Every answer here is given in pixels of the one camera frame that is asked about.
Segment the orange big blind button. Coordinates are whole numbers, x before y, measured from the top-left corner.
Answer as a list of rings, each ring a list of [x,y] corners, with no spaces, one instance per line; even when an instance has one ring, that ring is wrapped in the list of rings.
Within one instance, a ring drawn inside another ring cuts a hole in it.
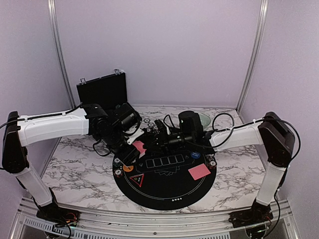
[[[133,166],[133,165],[130,165],[130,166],[125,166],[125,165],[123,165],[123,170],[124,170],[125,172],[132,172],[133,169],[134,169],[134,166]]]

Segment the green 50 chip stack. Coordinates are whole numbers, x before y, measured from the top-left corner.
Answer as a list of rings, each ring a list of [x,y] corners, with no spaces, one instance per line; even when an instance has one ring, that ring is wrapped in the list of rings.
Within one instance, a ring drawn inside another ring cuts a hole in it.
[[[113,159],[113,167],[119,168],[119,167],[121,167],[122,165],[123,165],[123,164],[122,164],[122,162],[120,161],[120,159],[118,159],[118,158]]]

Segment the blue small blind button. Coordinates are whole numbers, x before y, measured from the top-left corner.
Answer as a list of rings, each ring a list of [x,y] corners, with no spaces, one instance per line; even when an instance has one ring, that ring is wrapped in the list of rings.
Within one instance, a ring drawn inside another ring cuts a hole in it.
[[[199,159],[201,157],[201,154],[199,152],[192,152],[190,154],[190,156],[193,158],[193,159]]]

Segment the red playing card deck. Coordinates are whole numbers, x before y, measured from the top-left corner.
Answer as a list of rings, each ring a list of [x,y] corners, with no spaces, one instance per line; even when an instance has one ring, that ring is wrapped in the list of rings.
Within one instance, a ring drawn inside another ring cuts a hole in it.
[[[140,152],[139,158],[143,157],[146,153],[146,149],[144,149],[144,143],[136,140],[133,142],[133,146]]]

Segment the red triangular all-in marker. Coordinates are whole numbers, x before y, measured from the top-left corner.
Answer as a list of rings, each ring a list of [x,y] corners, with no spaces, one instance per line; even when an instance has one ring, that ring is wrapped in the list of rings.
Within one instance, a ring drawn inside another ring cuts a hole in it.
[[[130,176],[130,180],[135,182],[139,187],[142,187],[144,180],[144,173]]]

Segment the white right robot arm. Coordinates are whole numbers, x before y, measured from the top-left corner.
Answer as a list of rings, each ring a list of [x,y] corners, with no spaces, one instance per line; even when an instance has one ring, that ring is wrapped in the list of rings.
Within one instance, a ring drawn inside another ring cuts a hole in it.
[[[301,137],[288,121],[274,112],[267,112],[262,118],[229,128],[204,131],[199,122],[191,117],[193,111],[179,115],[179,128],[159,126],[159,132],[146,140],[144,148],[149,152],[165,152],[182,147],[192,147],[208,153],[244,146],[255,146],[263,150],[266,173],[256,196],[256,205],[247,212],[247,219],[259,222],[266,215],[265,206],[274,199],[282,186],[287,170],[301,149]]]

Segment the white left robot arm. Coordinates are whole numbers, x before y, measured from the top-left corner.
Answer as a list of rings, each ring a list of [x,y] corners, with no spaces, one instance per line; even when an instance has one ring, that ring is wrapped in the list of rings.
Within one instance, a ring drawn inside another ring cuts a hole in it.
[[[128,103],[107,111],[98,104],[91,104],[46,115],[19,116],[11,112],[2,125],[5,128],[2,167],[16,177],[40,207],[44,207],[44,214],[57,222],[63,217],[63,211],[57,206],[54,193],[27,160],[27,146],[65,136],[90,135],[96,141],[103,141],[121,163],[129,165],[140,156],[133,143],[144,133],[141,121]]]

